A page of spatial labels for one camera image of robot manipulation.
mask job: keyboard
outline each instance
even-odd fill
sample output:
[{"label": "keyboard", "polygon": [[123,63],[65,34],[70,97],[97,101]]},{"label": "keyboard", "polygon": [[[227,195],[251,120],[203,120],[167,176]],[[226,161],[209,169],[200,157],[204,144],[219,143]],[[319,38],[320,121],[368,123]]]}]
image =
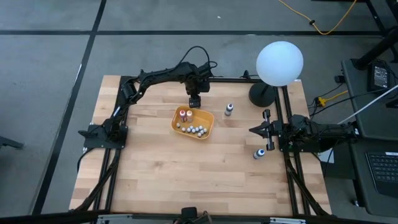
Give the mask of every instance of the keyboard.
[{"label": "keyboard", "polygon": [[398,152],[367,152],[366,158],[377,192],[398,198]]}]

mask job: bottle cap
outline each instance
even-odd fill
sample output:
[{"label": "bottle cap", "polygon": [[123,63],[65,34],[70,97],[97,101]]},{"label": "bottle cap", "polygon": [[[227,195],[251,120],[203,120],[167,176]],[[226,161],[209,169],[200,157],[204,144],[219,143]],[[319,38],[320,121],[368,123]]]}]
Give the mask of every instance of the bottle cap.
[{"label": "bottle cap", "polygon": [[265,151],[263,149],[259,149],[258,152],[259,156],[263,156],[265,154]]}]

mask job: butcher block tabletop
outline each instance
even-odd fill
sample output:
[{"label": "butcher block tabletop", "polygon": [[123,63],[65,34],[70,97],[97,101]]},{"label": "butcher block tabletop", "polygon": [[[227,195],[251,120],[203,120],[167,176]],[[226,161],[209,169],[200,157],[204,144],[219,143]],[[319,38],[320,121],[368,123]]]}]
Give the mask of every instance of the butcher block tabletop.
[{"label": "butcher block tabletop", "polygon": [[[113,112],[120,79],[104,76],[93,114],[95,124],[101,124]],[[176,108],[189,99],[184,84],[167,82],[148,88],[129,109],[129,132],[121,151],[111,211],[179,214],[183,207],[196,207],[198,212],[206,210],[210,215],[292,215],[277,139],[274,151],[253,159],[254,152],[264,149],[267,140],[248,130],[264,121],[264,108],[249,101],[251,85],[210,83],[210,92],[200,93],[201,109],[215,117],[206,140],[184,136],[171,128]],[[308,116],[301,81],[294,81],[287,89],[292,113]],[[279,95],[287,122],[282,90]],[[231,116],[224,114],[228,103],[234,105]],[[277,119],[275,103],[268,108],[271,121]],[[309,153],[300,156],[307,188],[330,212],[319,161]],[[103,157],[104,149],[94,149],[83,158],[70,208],[79,206],[96,185]],[[108,185],[100,208],[104,208],[107,189]],[[296,195],[302,212],[297,186]]]}]

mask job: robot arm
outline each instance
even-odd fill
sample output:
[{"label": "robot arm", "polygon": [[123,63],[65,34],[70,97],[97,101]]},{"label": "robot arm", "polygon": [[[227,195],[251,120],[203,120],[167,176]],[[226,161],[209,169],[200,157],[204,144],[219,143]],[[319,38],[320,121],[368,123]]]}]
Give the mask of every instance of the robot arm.
[{"label": "robot arm", "polygon": [[289,151],[323,152],[340,140],[356,139],[354,127],[348,124],[317,124],[302,115],[293,115],[288,124],[280,121],[269,121],[270,111],[264,110],[265,121],[250,132],[268,139],[267,150],[274,150],[271,136],[278,136],[289,144]]},{"label": "robot arm", "polygon": [[[123,92],[124,103],[113,111],[110,118],[106,119],[100,126],[89,127],[88,131],[79,131],[79,133],[87,140],[95,143],[96,147],[106,147],[108,142],[121,142],[118,146],[124,145],[123,142],[126,138],[126,126],[122,124],[122,120],[125,118],[128,108],[134,105],[140,100],[146,90],[151,86],[163,82],[180,82],[185,84],[185,90],[190,95],[189,106],[191,108],[198,108],[200,104],[201,92],[209,92],[210,82],[209,78],[213,77],[211,73],[210,62],[207,61],[200,67],[189,62],[180,62],[174,68],[169,68],[157,72],[146,73],[141,70],[138,77],[132,77],[124,82],[120,87]],[[134,86],[135,83],[140,83],[138,89]]]}]

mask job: white globe lamp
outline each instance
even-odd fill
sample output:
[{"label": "white globe lamp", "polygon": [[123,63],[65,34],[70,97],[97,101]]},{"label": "white globe lamp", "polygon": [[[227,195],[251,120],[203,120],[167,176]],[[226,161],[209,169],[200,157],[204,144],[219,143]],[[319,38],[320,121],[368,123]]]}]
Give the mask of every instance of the white globe lamp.
[{"label": "white globe lamp", "polygon": [[271,105],[276,97],[273,86],[285,86],[299,77],[303,69],[303,55],[298,47],[277,41],[264,47],[257,57],[256,70],[263,82],[249,91],[250,101],[256,106]]}]

